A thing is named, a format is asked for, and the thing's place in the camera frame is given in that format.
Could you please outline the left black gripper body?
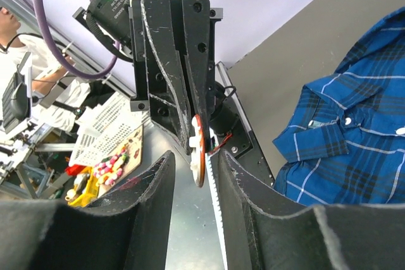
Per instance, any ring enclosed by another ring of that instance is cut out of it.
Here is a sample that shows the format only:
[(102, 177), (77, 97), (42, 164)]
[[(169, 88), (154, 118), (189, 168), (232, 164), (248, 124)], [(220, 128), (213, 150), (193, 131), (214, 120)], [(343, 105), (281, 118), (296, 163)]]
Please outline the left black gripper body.
[(132, 111), (157, 125), (206, 125), (215, 108), (215, 24), (210, 0), (132, 0), (136, 95)]

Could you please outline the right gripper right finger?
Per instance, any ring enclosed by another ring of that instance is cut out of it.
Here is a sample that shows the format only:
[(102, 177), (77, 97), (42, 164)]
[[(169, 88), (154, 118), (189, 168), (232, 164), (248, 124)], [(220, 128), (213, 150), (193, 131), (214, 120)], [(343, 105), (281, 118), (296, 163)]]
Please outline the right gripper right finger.
[(218, 191), (229, 269), (403, 269), (402, 204), (300, 205), (228, 152)]

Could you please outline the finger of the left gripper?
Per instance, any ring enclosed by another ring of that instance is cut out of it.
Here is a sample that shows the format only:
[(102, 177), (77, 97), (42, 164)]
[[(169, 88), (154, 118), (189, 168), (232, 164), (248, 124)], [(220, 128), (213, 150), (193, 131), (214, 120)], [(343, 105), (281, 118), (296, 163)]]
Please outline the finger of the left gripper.
[(190, 155), (192, 107), (182, 0), (140, 0), (150, 117)]
[(198, 115), (206, 152), (211, 150), (209, 117), (214, 107), (212, 22), (209, 0), (182, 0), (186, 71), (192, 115)]

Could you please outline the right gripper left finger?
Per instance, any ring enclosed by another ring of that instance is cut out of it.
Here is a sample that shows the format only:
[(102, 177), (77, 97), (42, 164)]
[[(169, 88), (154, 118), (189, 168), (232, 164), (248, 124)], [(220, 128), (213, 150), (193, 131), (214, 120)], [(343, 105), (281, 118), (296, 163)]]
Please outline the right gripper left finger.
[(175, 186), (166, 151), (87, 207), (1, 202), (2, 269), (164, 269)]

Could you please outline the round brown badge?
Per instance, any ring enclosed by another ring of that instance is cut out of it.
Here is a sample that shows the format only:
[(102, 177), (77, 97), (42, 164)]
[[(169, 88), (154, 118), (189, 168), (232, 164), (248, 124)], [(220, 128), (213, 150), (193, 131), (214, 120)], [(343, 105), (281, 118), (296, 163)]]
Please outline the round brown badge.
[(192, 134), (189, 138), (190, 170), (194, 183), (202, 188), (206, 173), (206, 154), (211, 150), (211, 138), (208, 128), (204, 128), (201, 117), (196, 114), (192, 119)]

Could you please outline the yellow toy bin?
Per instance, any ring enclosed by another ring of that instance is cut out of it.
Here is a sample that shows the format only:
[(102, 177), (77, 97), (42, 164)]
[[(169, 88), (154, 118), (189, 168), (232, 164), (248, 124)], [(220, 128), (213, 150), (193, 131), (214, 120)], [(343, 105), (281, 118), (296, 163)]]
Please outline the yellow toy bin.
[(99, 186), (91, 167), (85, 167), (74, 179), (73, 188), (65, 195), (65, 200), (72, 207), (86, 207), (97, 199)]

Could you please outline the white perforated basket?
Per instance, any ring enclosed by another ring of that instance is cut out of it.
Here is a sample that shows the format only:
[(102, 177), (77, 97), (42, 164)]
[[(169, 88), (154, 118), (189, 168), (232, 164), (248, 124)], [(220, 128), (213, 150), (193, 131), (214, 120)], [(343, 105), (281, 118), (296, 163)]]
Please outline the white perforated basket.
[(132, 112), (130, 101), (114, 93), (104, 104), (85, 110), (69, 165), (93, 166), (125, 141), (149, 118), (146, 111)]

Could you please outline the person in white shirt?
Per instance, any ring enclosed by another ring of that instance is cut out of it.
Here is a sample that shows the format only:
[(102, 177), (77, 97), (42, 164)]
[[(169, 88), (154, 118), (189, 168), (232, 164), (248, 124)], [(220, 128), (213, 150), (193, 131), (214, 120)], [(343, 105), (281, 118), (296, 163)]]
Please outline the person in white shirt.
[[(67, 74), (45, 42), (29, 35), (17, 37), (21, 27), (17, 17), (5, 7), (1, 8), (1, 91), (7, 86), (11, 74), (20, 63), (26, 52), (32, 58), (32, 89), (46, 95), (53, 85)], [(54, 128), (72, 132), (76, 127), (76, 115), (57, 106), (48, 108), (40, 104), (32, 108), (32, 116)]]

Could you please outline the blue plaid shirt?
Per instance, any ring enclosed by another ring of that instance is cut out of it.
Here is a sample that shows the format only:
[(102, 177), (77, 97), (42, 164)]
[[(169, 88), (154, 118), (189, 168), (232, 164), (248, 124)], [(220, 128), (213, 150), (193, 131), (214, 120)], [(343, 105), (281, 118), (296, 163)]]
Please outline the blue plaid shirt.
[(273, 144), (275, 190), (312, 204), (404, 202), (404, 9), (372, 26), (330, 75), (305, 84)]

